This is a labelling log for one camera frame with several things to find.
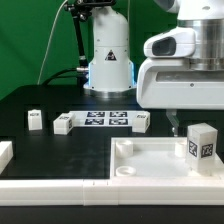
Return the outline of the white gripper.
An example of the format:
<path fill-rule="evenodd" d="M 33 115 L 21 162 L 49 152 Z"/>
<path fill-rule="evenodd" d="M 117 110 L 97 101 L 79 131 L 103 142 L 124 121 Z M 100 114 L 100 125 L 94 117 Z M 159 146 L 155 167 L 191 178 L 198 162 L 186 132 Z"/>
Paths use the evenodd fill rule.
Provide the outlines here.
<path fill-rule="evenodd" d="M 167 109 L 172 132 L 178 135 L 176 109 L 224 110 L 224 71 L 195 71 L 187 59 L 146 59 L 137 80 L 142 108 Z"/>

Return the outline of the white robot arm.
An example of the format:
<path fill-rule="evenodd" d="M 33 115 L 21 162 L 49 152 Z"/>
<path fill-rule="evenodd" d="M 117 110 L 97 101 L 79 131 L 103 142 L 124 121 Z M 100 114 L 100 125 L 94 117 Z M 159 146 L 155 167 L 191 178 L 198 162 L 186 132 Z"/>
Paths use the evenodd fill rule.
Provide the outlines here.
<path fill-rule="evenodd" d="M 85 91 L 108 97 L 136 90 L 145 109 L 224 109 L 224 0 L 153 0 L 177 26 L 149 38 L 138 74 L 129 60 L 127 21 L 93 10 L 94 56 Z"/>

